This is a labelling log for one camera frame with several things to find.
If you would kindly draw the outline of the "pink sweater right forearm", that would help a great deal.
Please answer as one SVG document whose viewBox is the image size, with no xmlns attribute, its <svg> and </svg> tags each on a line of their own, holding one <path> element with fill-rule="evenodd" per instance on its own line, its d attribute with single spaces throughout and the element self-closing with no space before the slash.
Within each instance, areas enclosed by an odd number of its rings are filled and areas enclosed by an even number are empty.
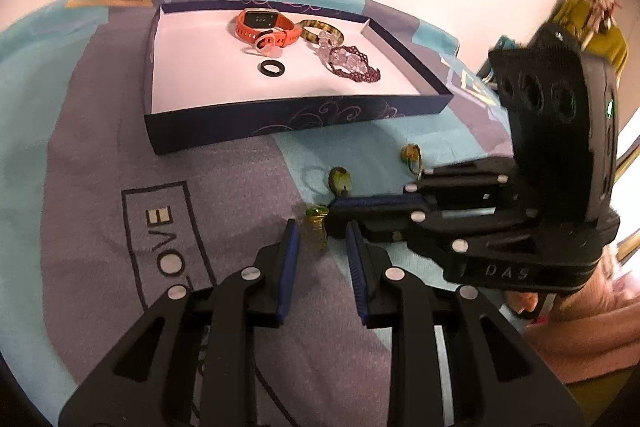
<svg viewBox="0 0 640 427">
<path fill-rule="evenodd" d="M 544 321 L 523 331 L 564 384 L 630 369 L 639 362 L 639 293 L 613 279 L 618 263 L 610 246 L 587 284 L 556 297 Z"/>
</svg>

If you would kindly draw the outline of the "right hand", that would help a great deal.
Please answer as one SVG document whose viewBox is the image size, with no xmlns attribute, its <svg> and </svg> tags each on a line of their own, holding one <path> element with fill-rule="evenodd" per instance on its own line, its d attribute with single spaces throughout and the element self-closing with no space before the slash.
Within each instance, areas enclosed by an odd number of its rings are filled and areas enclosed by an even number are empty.
<svg viewBox="0 0 640 427">
<path fill-rule="evenodd" d="M 553 307 L 555 294 L 522 293 L 521 291 L 506 291 L 504 300 L 511 311 L 520 319 L 537 321 L 549 314 Z"/>
</svg>

